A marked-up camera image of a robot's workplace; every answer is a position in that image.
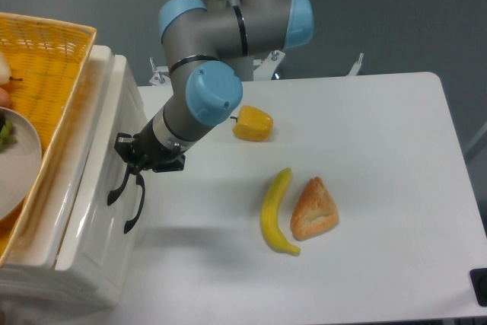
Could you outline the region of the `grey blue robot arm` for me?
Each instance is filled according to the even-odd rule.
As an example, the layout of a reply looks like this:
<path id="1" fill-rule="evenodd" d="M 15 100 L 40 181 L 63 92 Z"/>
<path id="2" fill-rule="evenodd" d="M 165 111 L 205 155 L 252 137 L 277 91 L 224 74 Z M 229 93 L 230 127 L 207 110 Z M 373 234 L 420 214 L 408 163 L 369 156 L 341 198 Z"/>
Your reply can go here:
<path id="1" fill-rule="evenodd" d="M 170 0 L 158 24 L 173 96 L 141 132 L 117 136 L 128 174 L 181 170 L 185 152 L 232 114 L 243 86 L 229 60 L 302 46 L 314 34 L 309 0 L 236 0 L 215 11 Z"/>

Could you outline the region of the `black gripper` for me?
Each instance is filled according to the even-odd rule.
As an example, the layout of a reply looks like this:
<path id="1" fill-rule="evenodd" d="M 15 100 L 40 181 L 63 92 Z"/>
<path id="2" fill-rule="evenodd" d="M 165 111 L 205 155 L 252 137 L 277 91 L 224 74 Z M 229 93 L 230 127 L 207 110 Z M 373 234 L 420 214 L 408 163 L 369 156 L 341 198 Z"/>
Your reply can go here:
<path id="1" fill-rule="evenodd" d="M 186 157 L 181 147 L 165 147 L 154 133 L 152 119 L 138 134 L 118 132 L 114 148 L 123 161 L 128 161 L 127 171 L 132 175 L 144 170 L 163 173 L 184 169 Z"/>

